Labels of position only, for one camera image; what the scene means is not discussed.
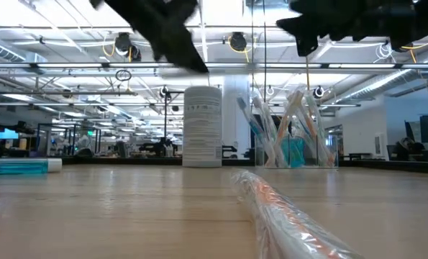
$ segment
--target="clear plastic wrap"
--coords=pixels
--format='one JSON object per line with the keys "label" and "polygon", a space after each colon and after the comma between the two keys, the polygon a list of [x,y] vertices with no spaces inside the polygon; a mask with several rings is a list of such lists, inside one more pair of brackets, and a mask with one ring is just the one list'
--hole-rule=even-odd
{"label": "clear plastic wrap", "polygon": [[253,173],[234,174],[232,185],[255,221],[259,259],[364,258]]}

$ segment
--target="table surface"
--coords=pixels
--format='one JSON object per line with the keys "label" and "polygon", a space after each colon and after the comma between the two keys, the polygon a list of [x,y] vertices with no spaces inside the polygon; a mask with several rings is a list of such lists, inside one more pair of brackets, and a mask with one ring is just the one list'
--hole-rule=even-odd
{"label": "table surface", "polygon": [[[263,170],[366,258],[428,258],[428,175],[341,168]],[[0,176],[0,258],[255,258],[237,168],[67,165]]]}

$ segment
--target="pillar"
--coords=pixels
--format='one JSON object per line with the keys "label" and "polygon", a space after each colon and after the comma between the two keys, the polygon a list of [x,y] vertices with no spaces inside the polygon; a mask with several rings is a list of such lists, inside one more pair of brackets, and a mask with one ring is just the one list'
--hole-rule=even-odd
{"label": "pillar", "polygon": [[226,76],[222,89],[222,140],[223,145],[237,148],[237,157],[244,159],[244,153],[250,147],[250,127],[236,98],[250,100],[249,76]]}

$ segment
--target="ceiling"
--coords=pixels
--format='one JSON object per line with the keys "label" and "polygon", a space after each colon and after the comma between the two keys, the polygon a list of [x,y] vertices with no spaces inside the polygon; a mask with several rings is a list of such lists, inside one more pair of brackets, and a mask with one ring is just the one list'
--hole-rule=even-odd
{"label": "ceiling", "polygon": [[[113,41],[119,32],[131,32],[131,40],[142,53],[142,62],[153,62],[152,50],[147,41],[138,33],[133,33],[129,25],[107,5],[98,11],[89,4],[89,0],[35,0],[36,11],[21,3],[24,0],[0,0],[0,44],[15,53],[37,53],[49,63],[125,63],[127,57],[113,54]],[[244,8],[242,0],[203,0],[201,3],[202,16],[197,10],[195,15],[187,21],[186,25],[191,31],[193,42],[199,54],[207,63],[305,63],[305,58],[299,57],[296,52],[295,39],[279,30],[275,22],[280,18],[298,16],[286,8],[269,8],[263,15],[262,9],[254,11],[254,27],[252,27],[251,10]],[[247,53],[236,53],[228,44],[228,37],[233,32],[243,32],[248,41]],[[320,40],[319,49],[309,56],[310,63],[411,63],[410,53],[391,52],[388,46],[383,46],[386,39],[369,37],[361,42],[352,42],[346,38],[339,42]],[[418,42],[425,45],[415,50],[419,58],[428,51],[428,37]],[[216,73],[206,76],[187,76],[176,73],[177,76],[164,76],[164,69],[155,68],[130,69],[133,77],[126,82],[116,82],[114,74],[117,70],[108,71],[63,68],[47,69],[41,76],[38,86],[43,91],[71,91],[91,92],[97,95],[104,91],[132,91],[135,95],[103,95],[99,97],[102,102],[150,104],[160,103],[162,99],[159,91],[167,86],[173,91],[183,91],[189,86],[217,86],[223,87],[224,77],[233,70],[219,68]],[[286,100],[286,90],[306,85],[304,69],[300,70],[268,70],[252,73],[250,70],[241,73],[250,75],[250,83],[254,89],[263,86],[272,86],[276,90],[273,103],[282,104]],[[320,70],[309,75],[310,85],[322,86],[327,90],[324,101],[333,96],[343,94],[352,87],[366,81],[378,74],[391,71],[331,71]],[[1,77],[10,77],[19,82],[20,86],[13,84],[0,85],[0,91],[26,91],[34,89],[36,79],[23,70],[0,69]],[[61,95],[38,96],[47,102],[81,102],[74,96],[66,99]],[[1,97],[3,101],[16,101]],[[182,104],[183,94],[172,100],[172,105]],[[101,118],[94,106],[87,106],[83,111],[69,107],[53,107],[56,111],[85,112],[88,116]],[[162,107],[148,106],[122,106],[118,107],[128,115],[137,119],[142,117],[157,117],[162,119]],[[183,112],[169,111],[174,116],[174,124],[181,120]],[[77,119],[64,114],[67,118]]]}

